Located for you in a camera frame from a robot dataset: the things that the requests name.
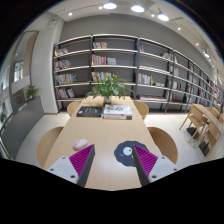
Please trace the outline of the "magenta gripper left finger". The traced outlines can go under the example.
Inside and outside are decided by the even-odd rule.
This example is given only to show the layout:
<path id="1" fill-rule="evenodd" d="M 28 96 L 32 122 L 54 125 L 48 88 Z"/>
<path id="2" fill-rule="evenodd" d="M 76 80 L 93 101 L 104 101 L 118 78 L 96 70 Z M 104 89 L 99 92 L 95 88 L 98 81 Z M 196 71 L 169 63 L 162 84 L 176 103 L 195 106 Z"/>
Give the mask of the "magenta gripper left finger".
<path id="1" fill-rule="evenodd" d="M 95 145 L 92 144 L 70 157 L 60 157 L 47 169 L 47 171 L 84 187 L 89 176 L 94 156 Z"/>

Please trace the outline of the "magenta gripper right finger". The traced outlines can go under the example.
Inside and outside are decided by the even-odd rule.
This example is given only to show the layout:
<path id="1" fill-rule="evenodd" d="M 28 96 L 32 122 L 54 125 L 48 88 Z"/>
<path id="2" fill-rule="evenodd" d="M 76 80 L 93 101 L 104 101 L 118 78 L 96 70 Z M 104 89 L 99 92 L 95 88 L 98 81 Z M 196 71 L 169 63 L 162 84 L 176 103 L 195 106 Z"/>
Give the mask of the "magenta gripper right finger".
<path id="1" fill-rule="evenodd" d="M 177 166 L 166 156 L 157 157 L 140 146 L 134 145 L 132 153 L 142 186 L 155 182 L 178 170 Z"/>

